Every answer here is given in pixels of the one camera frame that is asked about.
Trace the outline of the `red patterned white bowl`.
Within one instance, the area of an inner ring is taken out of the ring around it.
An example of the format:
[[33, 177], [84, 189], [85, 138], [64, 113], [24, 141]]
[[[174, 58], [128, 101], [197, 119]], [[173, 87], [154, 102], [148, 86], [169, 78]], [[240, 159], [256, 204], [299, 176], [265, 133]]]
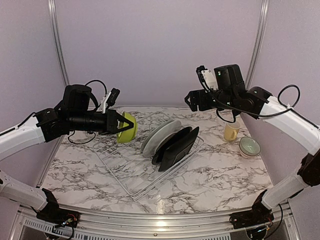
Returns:
[[248, 155], [246, 154], [245, 152], [243, 152], [243, 150], [239, 147], [239, 153], [240, 155], [243, 157], [243, 158], [246, 158], [246, 159], [252, 159], [252, 158], [256, 158], [259, 156], [259, 154], [255, 154], [255, 155]]

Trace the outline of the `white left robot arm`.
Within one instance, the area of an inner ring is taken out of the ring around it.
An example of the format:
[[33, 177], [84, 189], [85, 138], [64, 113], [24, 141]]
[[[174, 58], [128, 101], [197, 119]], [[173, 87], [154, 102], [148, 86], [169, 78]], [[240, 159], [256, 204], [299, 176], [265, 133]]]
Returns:
[[[99, 103], [88, 85], [67, 85], [62, 100], [54, 108], [33, 112], [20, 124], [1, 132], [1, 160], [76, 131], [117, 135], [119, 142], [130, 142], [137, 133], [136, 119], [110, 108], [119, 94], [116, 88], [106, 91]], [[53, 223], [63, 219], [63, 211], [51, 191], [29, 186], [5, 172], [0, 173], [0, 195], [43, 212]]]

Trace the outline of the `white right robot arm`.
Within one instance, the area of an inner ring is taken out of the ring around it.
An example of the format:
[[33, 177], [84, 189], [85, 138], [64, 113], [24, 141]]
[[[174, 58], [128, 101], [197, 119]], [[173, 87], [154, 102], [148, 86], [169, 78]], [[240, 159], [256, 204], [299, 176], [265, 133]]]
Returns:
[[237, 64], [209, 70], [203, 65], [196, 69], [202, 89], [192, 90], [184, 98], [195, 111], [215, 109], [217, 113], [231, 110], [233, 117], [241, 113], [261, 119], [287, 134], [307, 151], [297, 172], [292, 173], [274, 187], [261, 193], [248, 212], [247, 219], [258, 224], [267, 211], [294, 197], [307, 187], [320, 183], [320, 127], [285, 105], [279, 97], [261, 87], [246, 89], [241, 69]]

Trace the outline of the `pale grey-green bowl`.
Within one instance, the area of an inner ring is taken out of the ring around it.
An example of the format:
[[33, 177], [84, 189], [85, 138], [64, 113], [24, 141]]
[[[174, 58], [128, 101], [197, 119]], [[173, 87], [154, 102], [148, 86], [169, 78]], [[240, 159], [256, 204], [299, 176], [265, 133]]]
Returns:
[[240, 150], [248, 156], [256, 156], [261, 152], [260, 144], [251, 137], [242, 137], [239, 141]]

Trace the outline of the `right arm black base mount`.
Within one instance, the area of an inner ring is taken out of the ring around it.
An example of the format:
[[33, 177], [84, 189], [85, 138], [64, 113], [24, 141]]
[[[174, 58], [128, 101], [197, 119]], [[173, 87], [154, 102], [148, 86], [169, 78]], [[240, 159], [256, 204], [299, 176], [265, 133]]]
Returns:
[[250, 210], [234, 212], [230, 215], [229, 222], [234, 229], [251, 227], [267, 222], [272, 222], [275, 218], [271, 209], [263, 205], [262, 199], [267, 190], [261, 192]]

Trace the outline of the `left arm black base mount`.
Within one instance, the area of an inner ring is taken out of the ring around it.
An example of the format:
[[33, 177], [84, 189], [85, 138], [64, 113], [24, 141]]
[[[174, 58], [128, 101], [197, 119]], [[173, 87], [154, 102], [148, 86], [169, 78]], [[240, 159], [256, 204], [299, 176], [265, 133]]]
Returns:
[[56, 228], [76, 228], [79, 222], [80, 213], [69, 209], [60, 208], [56, 198], [50, 190], [42, 188], [46, 197], [46, 205], [38, 210], [36, 217], [40, 220], [56, 224]]

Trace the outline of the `lime green bowl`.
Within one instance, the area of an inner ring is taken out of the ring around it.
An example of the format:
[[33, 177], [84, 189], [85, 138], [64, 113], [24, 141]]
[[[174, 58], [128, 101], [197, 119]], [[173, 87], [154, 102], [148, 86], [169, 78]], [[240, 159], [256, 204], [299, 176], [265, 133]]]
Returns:
[[122, 143], [129, 143], [131, 142], [137, 134], [138, 131], [138, 124], [137, 120], [134, 116], [132, 116], [128, 112], [123, 112], [122, 116], [127, 120], [130, 121], [132, 124], [129, 124], [128, 122], [120, 122], [119, 123], [119, 129], [125, 128], [124, 131], [121, 131], [117, 134], [117, 143], [122, 144]]

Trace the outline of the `yellow ceramic mug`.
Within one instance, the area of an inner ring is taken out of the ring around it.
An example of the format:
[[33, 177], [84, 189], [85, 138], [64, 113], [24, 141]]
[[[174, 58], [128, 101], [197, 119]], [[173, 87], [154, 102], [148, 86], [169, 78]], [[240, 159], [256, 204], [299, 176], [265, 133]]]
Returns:
[[236, 140], [241, 124], [239, 122], [227, 123], [224, 128], [224, 139], [228, 142]]

